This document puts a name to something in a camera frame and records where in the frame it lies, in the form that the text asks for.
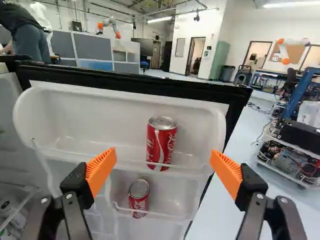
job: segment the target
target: robotic arm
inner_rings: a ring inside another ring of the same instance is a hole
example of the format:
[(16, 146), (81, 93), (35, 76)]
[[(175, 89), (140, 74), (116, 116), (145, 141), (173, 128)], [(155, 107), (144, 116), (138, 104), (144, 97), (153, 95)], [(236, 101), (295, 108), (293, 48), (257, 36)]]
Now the robotic arm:
[(282, 58), (282, 64), (284, 65), (288, 65), (291, 63), (286, 45), (304, 45), (305, 47), (311, 45), (309, 39), (306, 37), (304, 37), (302, 40), (299, 40), (299, 41), (293, 40), (292, 38), (280, 38), (276, 42), (279, 45), (280, 56)]
[(116, 19), (111, 16), (109, 17), (108, 19), (105, 19), (101, 22), (98, 22), (97, 24), (97, 27), (98, 27), (98, 33), (97, 34), (103, 34), (104, 32), (104, 27), (108, 27), (110, 26), (112, 27), (112, 30), (114, 31), (115, 33), (115, 38), (117, 39), (121, 39), (121, 35), (120, 35), (120, 32), (118, 31), (117, 29), (117, 22), (116, 22)]

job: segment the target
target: doorway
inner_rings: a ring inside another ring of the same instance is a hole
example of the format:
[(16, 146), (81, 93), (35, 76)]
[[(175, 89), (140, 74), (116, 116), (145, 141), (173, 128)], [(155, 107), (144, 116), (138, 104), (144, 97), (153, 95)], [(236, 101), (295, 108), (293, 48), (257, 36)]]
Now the doorway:
[(204, 52), (206, 37), (195, 36), (191, 38), (188, 58), (185, 66), (185, 76), (197, 78)]
[(250, 41), (242, 65), (250, 66), (253, 72), (262, 69), (272, 43), (272, 41)]
[(159, 69), (160, 68), (160, 48), (161, 43), (159, 41), (153, 41), (153, 54), (151, 57), (151, 68)]

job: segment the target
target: refrigerator door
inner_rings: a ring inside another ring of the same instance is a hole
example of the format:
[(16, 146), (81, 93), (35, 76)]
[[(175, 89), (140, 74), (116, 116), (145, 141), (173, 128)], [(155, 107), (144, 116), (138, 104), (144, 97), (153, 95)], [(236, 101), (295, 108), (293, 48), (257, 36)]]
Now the refrigerator door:
[[(117, 163), (85, 211), (94, 239), (184, 238), (213, 173), (211, 149), (223, 151), (250, 89), (37, 64), (20, 65), (16, 72), (24, 86), (45, 82), (20, 95), (13, 122), (44, 166), (53, 196), (61, 194), (59, 182), (79, 162), (115, 147)], [(146, 165), (147, 123), (157, 115), (177, 121), (166, 171)], [(128, 190), (139, 178), (150, 185), (149, 208), (135, 219)]]

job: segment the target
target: cubicle partition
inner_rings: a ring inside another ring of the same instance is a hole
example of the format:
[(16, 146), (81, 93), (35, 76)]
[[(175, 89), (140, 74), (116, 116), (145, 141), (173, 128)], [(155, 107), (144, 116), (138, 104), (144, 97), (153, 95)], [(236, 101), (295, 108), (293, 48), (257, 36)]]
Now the cubicle partition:
[(140, 44), (89, 33), (53, 31), (53, 52), (61, 64), (80, 68), (139, 73)]

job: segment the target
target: red soda can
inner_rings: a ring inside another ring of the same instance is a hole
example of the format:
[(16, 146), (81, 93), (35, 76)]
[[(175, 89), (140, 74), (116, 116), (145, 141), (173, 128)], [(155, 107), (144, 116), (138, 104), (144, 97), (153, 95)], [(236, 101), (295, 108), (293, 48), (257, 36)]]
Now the red soda can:
[[(149, 198), (150, 186), (144, 179), (137, 179), (131, 183), (129, 188), (129, 206), (131, 209), (148, 211), (148, 198)], [(132, 217), (135, 219), (141, 219), (145, 216), (142, 212), (132, 212)]]
[[(149, 119), (146, 140), (146, 161), (151, 163), (171, 164), (177, 136), (177, 123), (170, 116), (154, 116)], [(169, 167), (160, 165), (147, 166), (155, 171), (164, 171)]]

